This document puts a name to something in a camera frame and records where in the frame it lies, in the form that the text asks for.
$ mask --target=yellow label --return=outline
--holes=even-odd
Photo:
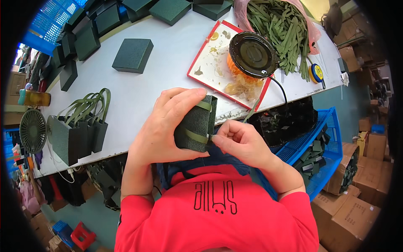
[[[319,79],[323,79],[322,69],[318,65],[315,66],[315,74],[319,77]]]

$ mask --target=green fan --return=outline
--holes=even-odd
[[[46,142],[46,121],[37,109],[30,109],[20,122],[20,138],[24,149],[31,153],[39,153]]]

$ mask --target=right hand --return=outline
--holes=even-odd
[[[224,154],[229,153],[251,167],[262,169],[273,160],[274,154],[251,124],[227,120],[212,141]]]

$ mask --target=hand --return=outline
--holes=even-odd
[[[262,169],[273,160],[274,154],[250,124],[227,120],[212,141],[223,153],[229,153],[251,167]]]
[[[129,154],[134,155],[134,162],[144,166],[209,156],[208,152],[179,149],[174,140],[175,128],[206,94],[204,88],[177,87],[162,91],[151,115],[130,146]]]

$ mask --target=blue plastic basket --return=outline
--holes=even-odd
[[[310,183],[306,188],[306,193],[309,195],[311,201],[329,181],[343,158],[341,133],[336,108],[332,107],[330,109],[318,110],[318,122],[313,130],[298,139],[288,142],[277,152],[274,151],[274,148],[271,148],[271,151],[275,153],[276,156],[287,164],[292,165],[308,149],[309,145],[314,141],[325,124],[327,124],[328,127],[326,134],[330,136],[329,144],[325,146],[325,151],[323,153],[326,165],[320,168],[319,173],[312,176]],[[256,173],[262,182],[263,188],[274,200],[277,200],[277,193],[269,184],[266,177],[259,169],[256,169]]]
[[[52,228],[67,246],[73,248],[74,242],[70,237],[73,229],[67,223],[58,221]]]
[[[62,25],[88,0],[48,0],[39,10],[21,43],[53,56]]]

